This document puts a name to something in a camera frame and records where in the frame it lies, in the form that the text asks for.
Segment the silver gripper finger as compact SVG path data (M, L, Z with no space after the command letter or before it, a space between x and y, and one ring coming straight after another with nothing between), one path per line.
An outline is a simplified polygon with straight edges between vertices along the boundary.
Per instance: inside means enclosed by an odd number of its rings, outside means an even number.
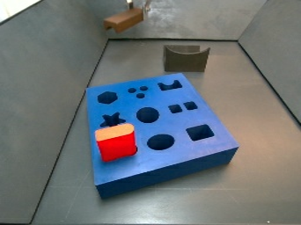
M145 0L142 9L145 13L147 13L151 10L151 0Z
M128 5L128 9L134 8L133 0L126 0L126 3Z

